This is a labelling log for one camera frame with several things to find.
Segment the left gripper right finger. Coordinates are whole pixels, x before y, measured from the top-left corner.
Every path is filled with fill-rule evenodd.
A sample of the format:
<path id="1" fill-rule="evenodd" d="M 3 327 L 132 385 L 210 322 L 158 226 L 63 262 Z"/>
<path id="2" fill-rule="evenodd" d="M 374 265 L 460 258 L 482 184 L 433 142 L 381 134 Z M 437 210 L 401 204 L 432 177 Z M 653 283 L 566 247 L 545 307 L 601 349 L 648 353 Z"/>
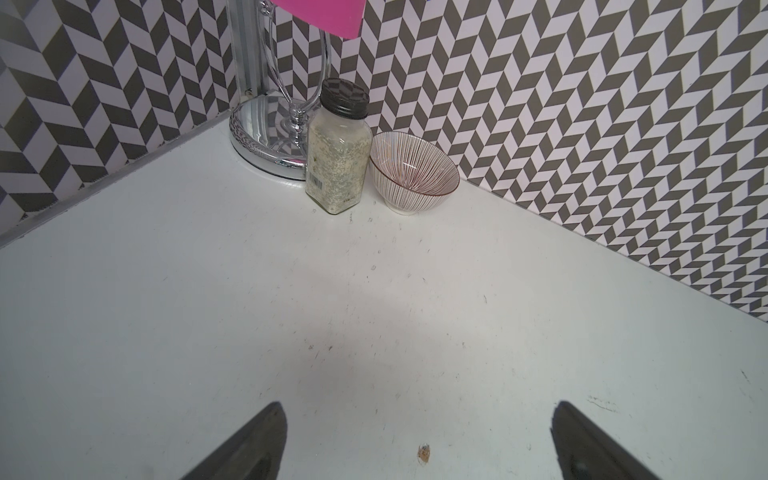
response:
<path id="1" fill-rule="evenodd" d="M 564 479 L 659 479 L 568 401 L 556 406 L 550 432 Z"/>

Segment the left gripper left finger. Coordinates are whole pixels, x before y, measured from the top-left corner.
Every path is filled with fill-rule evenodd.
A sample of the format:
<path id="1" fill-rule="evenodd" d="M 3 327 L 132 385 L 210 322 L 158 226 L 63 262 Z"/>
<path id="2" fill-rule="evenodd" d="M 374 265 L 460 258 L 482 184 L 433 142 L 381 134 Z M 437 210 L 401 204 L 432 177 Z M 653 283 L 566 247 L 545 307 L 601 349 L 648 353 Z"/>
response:
<path id="1" fill-rule="evenodd" d="M 182 477 L 193 479 L 270 479 L 278 477 L 288 423 L 280 402 L 272 402 Z"/>

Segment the glass spice jar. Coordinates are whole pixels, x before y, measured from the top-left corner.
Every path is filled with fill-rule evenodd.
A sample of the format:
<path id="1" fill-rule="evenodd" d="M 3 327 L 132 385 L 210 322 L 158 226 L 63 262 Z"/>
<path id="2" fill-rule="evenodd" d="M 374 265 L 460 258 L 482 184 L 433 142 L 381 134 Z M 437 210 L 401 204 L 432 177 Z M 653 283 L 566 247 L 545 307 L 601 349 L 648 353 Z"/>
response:
<path id="1" fill-rule="evenodd" d="M 369 91 L 349 80 L 322 82 L 320 108 L 308 126 L 305 192 L 336 215 L 361 198 L 373 133 Z"/>

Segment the small striped bowl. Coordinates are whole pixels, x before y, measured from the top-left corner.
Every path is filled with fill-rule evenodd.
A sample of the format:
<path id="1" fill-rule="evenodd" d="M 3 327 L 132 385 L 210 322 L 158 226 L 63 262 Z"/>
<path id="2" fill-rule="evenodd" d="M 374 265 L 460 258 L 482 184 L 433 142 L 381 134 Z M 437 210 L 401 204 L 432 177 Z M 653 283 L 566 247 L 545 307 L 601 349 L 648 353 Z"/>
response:
<path id="1" fill-rule="evenodd" d="M 461 181 L 456 165 L 441 149 L 404 132 L 375 135 L 370 165 L 374 188 L 400 215 L 441 205 Z"/>

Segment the chrome glass holder stand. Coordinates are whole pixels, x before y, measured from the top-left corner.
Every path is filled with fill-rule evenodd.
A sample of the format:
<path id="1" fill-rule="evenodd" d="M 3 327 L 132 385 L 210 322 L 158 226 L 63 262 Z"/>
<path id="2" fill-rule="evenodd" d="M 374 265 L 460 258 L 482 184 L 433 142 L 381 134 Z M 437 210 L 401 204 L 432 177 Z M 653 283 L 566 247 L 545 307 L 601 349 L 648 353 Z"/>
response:
<path id="1" fill-rule="evenodd" d="M 230 1 L 233 58 L 241 96 L 229 119 L 230 138 L 241 157 L 283 179 L 305 180 L 307 127 L 318 107 L 322 83 L 331 72 L 330 34 L 320 32 L 321 67 L 314 93 L 303 101 L 288 93 L 278 70 L 276 10 L 316 28 L 318 1 Z"/>

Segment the pink plastic wine glass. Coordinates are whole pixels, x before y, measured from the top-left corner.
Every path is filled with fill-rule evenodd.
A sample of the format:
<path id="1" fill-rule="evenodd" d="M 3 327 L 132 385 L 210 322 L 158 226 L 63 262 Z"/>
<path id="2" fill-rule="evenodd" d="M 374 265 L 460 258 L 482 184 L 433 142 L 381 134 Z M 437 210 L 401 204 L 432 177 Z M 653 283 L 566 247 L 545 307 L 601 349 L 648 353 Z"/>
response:
<path id="1" fill-rule="evenodd" d="M 360 35 L 365 0 L 272 0 L 292 16 L 342 39 Z"/>

